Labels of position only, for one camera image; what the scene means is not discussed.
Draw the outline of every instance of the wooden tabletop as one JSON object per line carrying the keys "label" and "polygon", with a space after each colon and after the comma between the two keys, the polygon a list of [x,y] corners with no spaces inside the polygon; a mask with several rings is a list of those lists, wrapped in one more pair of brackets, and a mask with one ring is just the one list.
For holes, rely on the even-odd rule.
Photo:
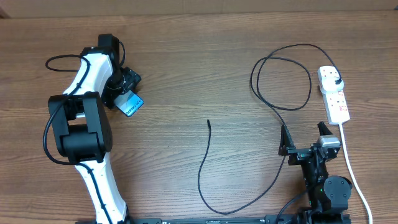
{"label": "wooden tabletop", "polygon": [[[108,110],[113,132],[111,162],[118,189],[134,217],[223,217],[207,209],[197,175],[212,124],[201,188],[213,208],[230,211],[257,197],[272,182],[280,121],[249,88],[255,62],[289,44],[325,49],[345,81],[351,120],[344,127],[351,164],[375,223],[398,215],[398,13],[300,12],[183,16],[0,20],[0,223],[73,223],[95,218],[85,184],[74,167],[52,163],[42,149],[47,100],[61,94],[74,73],[57,73],[45,61],[95,46],[112,33],[126,46],[125,65],[142,76],[144,106],[131,118]],[[329,65],[317,49],[277,54],[312,73],[312,95],[299,111],[281,111],[297,147],[318,138],[327,121],[317,69]],[[61,59],[58,68],[79,67]],[[295,107],[308,93],[305,71],[270,61],[260,89],[272,103]],[[329,126],[340,135],[336,126]],[[49,134],[50,152],[62,159]],[[327,164],[330,175],[351,179],[343,152]],[[299,166],[285,166],[267,195],[225,217],[276,214],[304,189]],[[307,198],[286,213],[307,206]],[[366,211],[352,191],[353,223]]]}

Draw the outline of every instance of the small blue object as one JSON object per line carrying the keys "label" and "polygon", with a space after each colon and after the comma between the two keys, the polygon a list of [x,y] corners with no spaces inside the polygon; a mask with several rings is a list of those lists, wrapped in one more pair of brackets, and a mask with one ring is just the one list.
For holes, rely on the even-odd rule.
{"label": "small blue object", "polygon": [[144,100],[132,91],[128,91],[118,96],[114,103],[126,116],[130,117],[144,104]]}

